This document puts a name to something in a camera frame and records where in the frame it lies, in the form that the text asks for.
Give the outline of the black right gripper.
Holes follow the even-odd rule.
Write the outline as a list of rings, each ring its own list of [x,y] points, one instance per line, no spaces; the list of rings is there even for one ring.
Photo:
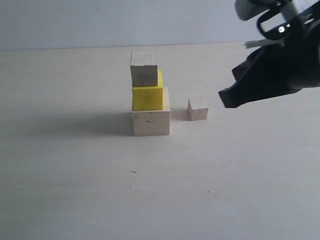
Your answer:
[[[294,94],[320,85],[320,17],[291,25],[283,44],[265,45],[232,70],[234,85],[218,92],[225,108]]]

